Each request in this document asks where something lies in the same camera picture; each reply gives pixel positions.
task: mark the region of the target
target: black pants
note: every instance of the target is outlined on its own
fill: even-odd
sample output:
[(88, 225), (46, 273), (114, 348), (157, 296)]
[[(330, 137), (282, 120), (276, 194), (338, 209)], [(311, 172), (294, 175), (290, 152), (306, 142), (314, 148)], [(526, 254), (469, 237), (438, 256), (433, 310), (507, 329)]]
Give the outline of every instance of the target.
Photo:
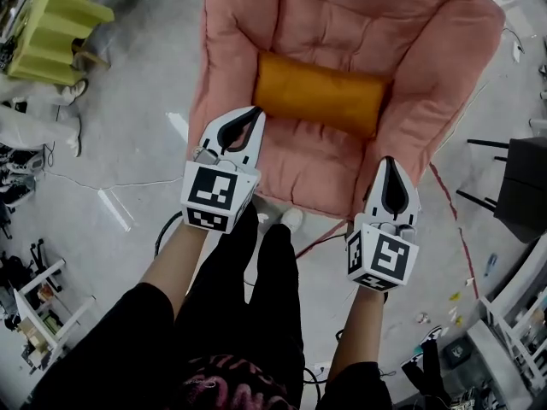
[(244, 357), (284, 384), (293, 405), (303, 390), (303, 340), (298, 269), (291, 232), (272, 226), (262, 240), (258, 278), (244, 300), (244, 271), (256, 246), (258, 218), (249, 204), (230, 234), (202, 264), (175, 320), (185, 358)]
[(426, 410), (450, 407), (451, 399), (444, 390), (441, 377), (437, 342), (430, 340), (423, 343), (421, 348), (424, 352), (424, 370), (422, 371), (415, 363), (408, 363), (403, 366), (403, 372), (410, 383), (426, 398)]

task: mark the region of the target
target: small debris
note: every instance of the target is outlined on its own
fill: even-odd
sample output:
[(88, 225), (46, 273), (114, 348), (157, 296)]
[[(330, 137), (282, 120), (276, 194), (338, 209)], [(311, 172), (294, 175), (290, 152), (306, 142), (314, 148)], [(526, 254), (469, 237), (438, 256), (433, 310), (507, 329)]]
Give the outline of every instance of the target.
[(488, 258), (488, 262), (486, 263), (485, 277), (487, 277), (490, 274), (491, 270), (494, 268), (496, 263), (497, 263), (497, 255), (491, 254), (490, 257)]
[(513, 60), (518, 64), (521, 61), (521, 47), (516, 41), (513, 42)]
[(270, 216), (264, 213), (258, 214), (258, 223), (266, 223), (269, 220)]
[(429, 324), (431, 320), (429, 319), (429, 314), (427, 313), (420, 313), (416, 316), (416, 322), (419, 324)]

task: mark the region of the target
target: white box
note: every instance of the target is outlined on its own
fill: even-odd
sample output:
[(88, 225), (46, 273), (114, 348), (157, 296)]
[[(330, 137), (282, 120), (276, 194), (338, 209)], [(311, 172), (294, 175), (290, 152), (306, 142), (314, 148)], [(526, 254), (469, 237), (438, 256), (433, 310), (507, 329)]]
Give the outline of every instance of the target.
[(229, 234), (259, 180), (260, 176), (187, 161), (180, 197), (185, 223)]
[(420, 249), (363, 223), (347, 240), (348, 278), (376, 291), (406, 285)]

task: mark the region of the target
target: black shirt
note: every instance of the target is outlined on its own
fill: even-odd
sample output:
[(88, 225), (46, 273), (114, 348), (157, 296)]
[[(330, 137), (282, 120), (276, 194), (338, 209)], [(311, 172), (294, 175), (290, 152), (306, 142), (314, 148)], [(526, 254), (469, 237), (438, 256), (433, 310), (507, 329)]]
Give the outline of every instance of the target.
[[(264, 342), (268, 342), (264, 350), (272, 355), (285, 347), (275, 339)], [(31, 408), (299, 407), (301, 372), (285, 375), (281, 383), (255, 360), (247, 360), (247, 354), (240, 354), (244, 349), (188, 358), (183, 347), (174, 332), (174, 313), (167, 297), (152, 285), (139, 284), (49, 369), (33, 392)], [(378, 365), (357, 363), (328, 385), (317, 408), (388, 410), (391, 398)]]

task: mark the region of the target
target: person's arm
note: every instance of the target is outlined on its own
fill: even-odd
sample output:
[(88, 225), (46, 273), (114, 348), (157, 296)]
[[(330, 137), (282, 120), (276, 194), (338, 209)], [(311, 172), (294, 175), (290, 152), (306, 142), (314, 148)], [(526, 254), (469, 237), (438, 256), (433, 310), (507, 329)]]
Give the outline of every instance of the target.
[(168, 297), (177, 317), (196, 270), (207, 231), (181, 223), (154, 259), (141, 283), (154, 285)]
[(378, 362), (383, 314), (384, 294), (360, 286), (332, 360), (328, 383), (350, 365)]
[(207, 236), (181, 224), (129, 290), (34, 390), (32, 409), (152, 407), (170, 381), (174, 320)]
[(391, 410), (390, 393), (378, 368), (383, 312), (384, 294), (359, 287), (316, 410)]

